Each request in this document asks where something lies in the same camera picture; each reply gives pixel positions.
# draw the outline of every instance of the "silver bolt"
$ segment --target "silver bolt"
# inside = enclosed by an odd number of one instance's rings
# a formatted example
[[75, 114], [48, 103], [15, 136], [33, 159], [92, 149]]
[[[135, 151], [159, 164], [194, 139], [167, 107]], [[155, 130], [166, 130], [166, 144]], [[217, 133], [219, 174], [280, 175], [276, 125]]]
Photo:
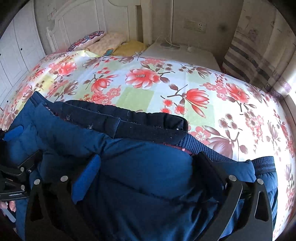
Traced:
[[61, 177], [61, 181], [62, 181], [62, 182], [65, 182], [65, 181], [67, 181], [67, 180], [68, 180], [68, 177], [67, 177], [67, 176], [62, 176], [62, 177]]
[[235, 175], [229, 175], [228, 179], [235, 182], [237, 180], [237, 177]]
[[35, 185], [39, 185], [39, 184], [40, 184], [40, 179], [36, 179], [36, 180], [34, 181], [34, 184], [35, 184]]
[[263, 180], [261, 178], [258, 178], [257, 179], [257, 183], [259, 183], [260, 185], [262, 185], [264, 182], [263, 182]]

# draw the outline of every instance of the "white cabinet door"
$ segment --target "white cabinet door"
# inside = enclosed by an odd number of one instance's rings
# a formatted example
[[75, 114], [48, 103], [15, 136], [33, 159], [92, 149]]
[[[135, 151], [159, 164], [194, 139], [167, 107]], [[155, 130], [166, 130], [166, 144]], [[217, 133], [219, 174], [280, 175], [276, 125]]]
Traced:
[[6, 77], [6, 74], [0, 64], [0, 104], [4, 101], [5, 97], [12, 89], [12, 86]]
[[45, 56], [38, 35], [34, 2], [29, 1], [14, 17], [15, 35], [20, 52], [29, 71]]
[[12, 86], [28, 71], [17, 45], [13, 21], [0, 39], [0, 62]]

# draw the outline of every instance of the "bed headboard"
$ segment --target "bed headboard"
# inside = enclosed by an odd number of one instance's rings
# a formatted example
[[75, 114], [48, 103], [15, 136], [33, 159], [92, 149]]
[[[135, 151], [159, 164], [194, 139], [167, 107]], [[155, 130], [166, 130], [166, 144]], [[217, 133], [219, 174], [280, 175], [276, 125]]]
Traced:
[[52, 19], [46, 35], [53, 53], [98, 30], [152, 44], [152, 0], [69, 0]]

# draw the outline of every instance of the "wall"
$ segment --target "wall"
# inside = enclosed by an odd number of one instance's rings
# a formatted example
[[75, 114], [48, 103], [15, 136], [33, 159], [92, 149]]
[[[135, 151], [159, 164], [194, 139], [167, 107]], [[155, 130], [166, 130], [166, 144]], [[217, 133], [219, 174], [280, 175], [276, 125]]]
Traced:
[[[219, 65], [231, 44], [243, 0], [175, 0], [173, 42], [212, 52]], [[153, 0], [153, 38], [169, 34], [170, 0]], [[184, 28], [184, 19], [207, 24], [206, 33]]]
[[[48, 21], [47, 18], [47, 5], [49, 5], [52, 1], [54, 0], [34, 0], [34, 11], [37, 29], [45, 54], [52, 53], [49, 42], [46, 37], [46, 27], [52, 29], [54, 26], [54, 22]], [[60, 9], [61, 6], [63, 6], [66, 2], [67, 0], [57, 0], [56, 9]]]

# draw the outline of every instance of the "curtain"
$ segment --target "curtain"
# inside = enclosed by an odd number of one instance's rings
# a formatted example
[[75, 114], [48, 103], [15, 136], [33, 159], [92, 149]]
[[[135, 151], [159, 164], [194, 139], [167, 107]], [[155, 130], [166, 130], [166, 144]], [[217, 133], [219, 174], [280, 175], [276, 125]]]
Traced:
[[267, 0], [244, 0], [222, 69], [282, 100], [296, 90], [296, 37]]

